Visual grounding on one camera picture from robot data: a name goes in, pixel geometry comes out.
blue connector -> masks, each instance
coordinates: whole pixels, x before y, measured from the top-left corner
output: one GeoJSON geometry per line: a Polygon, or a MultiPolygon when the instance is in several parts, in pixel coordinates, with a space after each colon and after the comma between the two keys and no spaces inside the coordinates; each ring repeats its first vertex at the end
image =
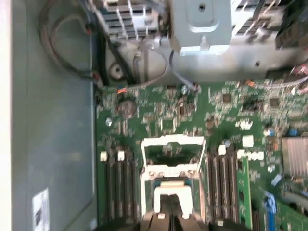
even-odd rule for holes
{"type": "Polygon", "coordinates": [[[265,191],[265,196],[267,197],[265,202],[265,209],[266,209],[266,218],[267,218],[267,230],[268,231],[276,231],[276,224],[275,224],[275,213],[277,212],[276,209],[276,201],[273,194],[265,191]]]}
{"type": "Polygon", "coordinates": [[[267,218],[267,228],[268,231],[276,231],[276,224],[275,224],[275,216],[273,213],[267,211],[266,212],[266,218],[267,218]]]}
{"type": "Polygon", "coordinates": [[[267,197],[265,202],[266,210],[275,214],[277,212],[277,209],[276,209],[276,201],[274,195],[265,191],[265,196],[267,197]]]}
{"type": "Polygon", "coordinates": [[[289,136],[298,136],[298,129],[291,128],[288,132],[289,136]]]}

white sticker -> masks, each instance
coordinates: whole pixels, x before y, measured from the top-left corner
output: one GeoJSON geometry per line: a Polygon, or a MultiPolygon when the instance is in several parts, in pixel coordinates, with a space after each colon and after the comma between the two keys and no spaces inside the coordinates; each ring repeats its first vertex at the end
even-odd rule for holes
{"type": "Polygon", "coordinates": [[[48,188],[32,198],[33,231],[49,231],[49,194],[48,188]]]}

ram slot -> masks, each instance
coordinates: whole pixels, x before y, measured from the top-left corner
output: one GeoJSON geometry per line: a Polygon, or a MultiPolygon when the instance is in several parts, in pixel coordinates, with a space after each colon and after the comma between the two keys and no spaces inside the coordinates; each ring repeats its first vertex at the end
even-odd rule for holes
{"type": "Polygon", "coordinates": [[[230,198],[229,198],[230,190],[229,190],[228,158],[226,156],[220,156],[219,165],[220,165],[222,213],[225,219],[230,219],[231,211],[230,211],[230,198]]]}
{"type": "Polygon", "coordinates": [[[220,182],[220,167],[219,167],[219,156],[216,154],[213,157],[213,181],[215,184],[215,215],[217,218],[222,217],[222,204],[221,204],[221,182],[220,182]]]}
{"type": "Polygon", "coordinates": [[[133,210],[134,210],[134,203],[133,203],[133,185],[132,185],[132,169],[131,169],[131,162],[129,160],[125,161],[124,163],[124,173],[125,173],[125,180],[124,180],[124,188],[125,188],[125,216],[126,217],[133,217],[133,210]]]}
{"type": "Polygon", "coordinates": [[[124,199],[124,183],[123,183],[123,168],[124,164],[122,161],[116,163],[116,215],[118,218],[123,217],[123,199],[124,199]]]}
{"type": "Polygon", "coordinates": [[[215,189],[213,183],[213,158],[210,154],[207,154],[207,166],[206,166],[206,177],[207,177],[207,204],[208,204],[208,213],[210,214],[210,221],[214,221],[214,197],[215,197],[215,189]]]}
{"type": "Polygon", "coordinates": [[[260,227],[260,214],[258,211],[252,211],[252,230],[261,231],[260,227]]]}
{"type": "Polygon", "coordinates": [[[140,196],[137,193],[137,189],[139,188],[139,182],[138,182],[138,168],[137,168],[137,163],[132,160],[130,163],[131,166],[131,172],[132,172],[132,176],[131,176],[131,185],[132,185],[132,193],[133,193],[133,217],[135,219],[136,222],[139,221],[139,198],[140,196]]]}
{"type": "Polygon", "coordinates": [[[107,163],[107,197],[108,197],[108,221],[111,221],[116,218],[115,215],[115,194],[116,194],[116,186],[115,186],[115,163],[114,160],[110,158],[107,163]]]}
{"type": "Polygon", "coordinates": [[[237,187],[236,187],[236,154],[233,150],[228,153],[229,166],[229,189],[230,189],[230,203],[231,203],[231,219],[235,223],[239,223],[239,210],[237,203],[237,187]]]}

heatsink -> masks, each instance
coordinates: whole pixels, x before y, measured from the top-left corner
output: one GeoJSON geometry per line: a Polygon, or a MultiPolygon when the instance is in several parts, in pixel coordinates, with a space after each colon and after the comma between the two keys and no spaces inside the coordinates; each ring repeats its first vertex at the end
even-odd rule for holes
{"type": "Polygon", "coordinates": [[[308,138],[294,137],[282,139],[284,173],[293,176],[308,175],[308,138]]]}

capacitor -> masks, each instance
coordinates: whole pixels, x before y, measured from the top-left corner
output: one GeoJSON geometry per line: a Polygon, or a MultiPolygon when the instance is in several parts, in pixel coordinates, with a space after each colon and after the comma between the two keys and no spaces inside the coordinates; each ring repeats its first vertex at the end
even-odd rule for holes
{"type": "Polygon", "coordinates": [[[266,128],[266,129],[264,129],[263,134],[265,136],[274,136],[275,135],[275,129],[273,129],[273,128],[266,128]]]}
{"type": "Polygon", "coordinates": [[[298,136],[298,129],[291,128],[288,132],[289,136],[298,136]]]}

